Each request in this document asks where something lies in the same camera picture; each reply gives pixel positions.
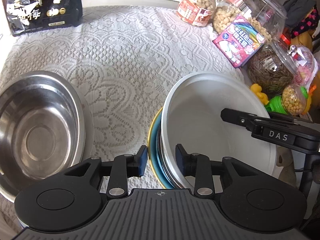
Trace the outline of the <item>white bowl yellow rim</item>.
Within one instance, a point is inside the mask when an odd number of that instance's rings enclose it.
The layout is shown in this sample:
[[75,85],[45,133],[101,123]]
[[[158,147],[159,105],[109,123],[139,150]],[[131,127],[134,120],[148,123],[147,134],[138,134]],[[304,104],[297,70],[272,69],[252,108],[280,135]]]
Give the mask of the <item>white bowl yellow rim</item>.
[[173,189],[174,186],[166,176],[165,172],[162,169],[162,166],[158,160],[158,153],[157,153],[157,133],[161,126],[161,117],[162,117],[162,109],[161,108],[156,115],[154,116],[151,125],[149,127],[148,132],[148,156],[149,156],[149,163],[153,174],[155,175],[156,179],[160,183],[161,187],[164,189]]

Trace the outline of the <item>blue enamel bowl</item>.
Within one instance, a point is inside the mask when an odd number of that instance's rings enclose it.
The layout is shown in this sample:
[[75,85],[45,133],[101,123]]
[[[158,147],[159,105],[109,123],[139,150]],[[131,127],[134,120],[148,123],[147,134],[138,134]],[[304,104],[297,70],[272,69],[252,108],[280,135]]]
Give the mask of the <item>blue enamel bowl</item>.
[[[161,157],[161,151],[160,151],[160,147],[159,147],[160,136],[161,136],[161,127],[159,128],[158,133],[157,133],[157,153],[158,153],[158,160],[159,160],[159,162],[160,162],[160,164],[162,166],[163,171],[165,172],[165,168],[163,167],[163,163],[162,163],[163,159]],[[171,180],[170,180],[170,182],[174,186],[174,189],[178,189],[178,186],[176,185],[176,183],[173,183]]]

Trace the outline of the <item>white paper bowl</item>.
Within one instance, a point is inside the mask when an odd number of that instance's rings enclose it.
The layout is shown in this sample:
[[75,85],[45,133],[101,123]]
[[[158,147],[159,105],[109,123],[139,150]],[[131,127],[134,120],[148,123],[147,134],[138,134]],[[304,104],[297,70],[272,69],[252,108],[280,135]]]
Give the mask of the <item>white paper bowl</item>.
[[220,113],[230,108],[269,116],[256,95],[242,82],[218,72],[195,72],[174,84],[161,118],[162,159],[177,188],[194,188],[195,179],[178,168],[175,146],[210,160],[233,157],[267,174],[276,174],[277,147],[258,139],[244,127],[224,122]]

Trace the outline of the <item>stainless steel bowl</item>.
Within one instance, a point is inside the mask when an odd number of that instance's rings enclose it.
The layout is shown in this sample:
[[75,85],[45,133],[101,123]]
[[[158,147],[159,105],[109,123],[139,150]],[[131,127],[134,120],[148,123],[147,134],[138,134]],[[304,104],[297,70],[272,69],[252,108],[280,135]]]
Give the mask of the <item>stainless steel bowl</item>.
[[1,195],[14,202],[33,183],[80,162],[85,115],[75,88],[48,71],[23,74],[1,90]]

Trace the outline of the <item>floral white plate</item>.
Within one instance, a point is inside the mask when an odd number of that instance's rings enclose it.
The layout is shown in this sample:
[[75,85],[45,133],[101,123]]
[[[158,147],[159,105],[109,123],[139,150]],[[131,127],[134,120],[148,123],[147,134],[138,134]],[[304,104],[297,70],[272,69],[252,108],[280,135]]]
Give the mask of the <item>floral white plate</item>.
[[87,103],[85,97],[82,94],[80,94],[79,98],[80,98],[82,109],[84,112],[85,132],[86,132],[85,147],[82,154],[82,160],[86,160],[91,157],[91,153],[92,153],[93,142],[94,142],[94,124],[93,124],[92,114],[89,109],[89,104]]

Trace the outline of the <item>green lid candy jar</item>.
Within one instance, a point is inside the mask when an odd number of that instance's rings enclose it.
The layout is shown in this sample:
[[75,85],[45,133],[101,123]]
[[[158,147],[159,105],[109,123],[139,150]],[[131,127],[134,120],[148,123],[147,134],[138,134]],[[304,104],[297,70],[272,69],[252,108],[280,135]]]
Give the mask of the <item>green lid candy jar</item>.
[[296,84],[288,85],[282,94],[273,97],[265,108],[268,112],[297,116],[306,109],[308,97],[305,87]]

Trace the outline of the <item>yellow rubber duck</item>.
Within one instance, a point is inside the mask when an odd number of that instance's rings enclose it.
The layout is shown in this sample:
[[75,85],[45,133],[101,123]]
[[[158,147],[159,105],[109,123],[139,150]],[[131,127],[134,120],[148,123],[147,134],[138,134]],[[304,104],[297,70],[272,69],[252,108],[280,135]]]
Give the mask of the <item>yellow rubber duck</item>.
[[257,96],[264,106],[269,103],[268,96],[262,92],[262,87],[260,85],[254,83],[251,85],[250,90]]

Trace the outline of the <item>sunflower seed jar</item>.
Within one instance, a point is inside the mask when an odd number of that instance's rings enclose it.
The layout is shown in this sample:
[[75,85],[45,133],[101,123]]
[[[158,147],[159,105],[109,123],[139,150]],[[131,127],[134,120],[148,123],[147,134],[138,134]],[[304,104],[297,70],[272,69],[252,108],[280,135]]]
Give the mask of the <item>sunflower seed jar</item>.
[[246,69],[251,82],[260,85],[269,98],[281,94],[297,73],[287,47],[279,41],[261,46],[247,61]]

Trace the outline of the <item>pink plastic candy bag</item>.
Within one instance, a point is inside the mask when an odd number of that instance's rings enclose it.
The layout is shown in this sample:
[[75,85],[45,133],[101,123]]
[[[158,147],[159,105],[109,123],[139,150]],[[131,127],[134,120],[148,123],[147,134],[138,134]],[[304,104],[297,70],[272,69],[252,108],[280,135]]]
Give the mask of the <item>pink plastic candy bag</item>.
[[295,64],[295,83],[309,90],[318,72],[317,60],[310,49],[302,45],[291,45],[289,54]]

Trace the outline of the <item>pink marshmallow bag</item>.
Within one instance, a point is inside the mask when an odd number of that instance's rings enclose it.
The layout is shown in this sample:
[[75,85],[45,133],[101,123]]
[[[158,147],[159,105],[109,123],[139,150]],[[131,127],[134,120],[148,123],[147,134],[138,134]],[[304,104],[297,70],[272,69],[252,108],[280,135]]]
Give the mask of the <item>pink marshmallow bag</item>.
[[266,38],[243,16],[237,16],[213,41],[234,68],[246,63],[265,42]]

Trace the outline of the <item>white lace tablecloth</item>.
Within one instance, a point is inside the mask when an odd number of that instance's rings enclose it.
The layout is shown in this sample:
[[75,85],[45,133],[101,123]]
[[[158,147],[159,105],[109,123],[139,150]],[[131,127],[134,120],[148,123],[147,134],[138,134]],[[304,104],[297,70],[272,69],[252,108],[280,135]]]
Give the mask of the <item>white lace tablecloth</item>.
[[75,85],[94,125],[91,154],[104,161],[135,153],[153,117],[182,77],[217,71],[244,76],[211,41],[212,27],[179,20],[173,9],[91,7],[77,27],[1,39],[1,85],[46,70]]

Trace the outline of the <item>large clear peanut jar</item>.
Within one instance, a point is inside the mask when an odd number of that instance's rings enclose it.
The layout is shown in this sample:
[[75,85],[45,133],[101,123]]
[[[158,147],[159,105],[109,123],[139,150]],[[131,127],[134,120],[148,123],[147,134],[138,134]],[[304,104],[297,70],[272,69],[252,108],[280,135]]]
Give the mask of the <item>large clear peanut jar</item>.
[[213,28],[220,34],[238,16],[271,41],[280,38],[287,12],[277,0],[217,0]]

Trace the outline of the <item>peanut jar red label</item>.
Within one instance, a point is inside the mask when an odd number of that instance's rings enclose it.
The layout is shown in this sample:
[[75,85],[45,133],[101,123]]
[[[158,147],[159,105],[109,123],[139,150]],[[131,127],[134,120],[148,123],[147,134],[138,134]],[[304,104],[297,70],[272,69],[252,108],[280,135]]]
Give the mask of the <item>peanut jar red label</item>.
[[216,0],[180,0],[176,15],[184,22],[205,27],[216,10]]

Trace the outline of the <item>black plum snack bag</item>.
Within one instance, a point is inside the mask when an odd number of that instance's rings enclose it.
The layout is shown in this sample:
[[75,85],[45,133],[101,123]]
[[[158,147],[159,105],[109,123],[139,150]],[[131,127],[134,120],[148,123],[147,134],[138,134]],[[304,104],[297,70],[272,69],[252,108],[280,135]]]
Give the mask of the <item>black plum snack bag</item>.
[[5,13],[13,36],[77,26],[81,0],[5,0]]

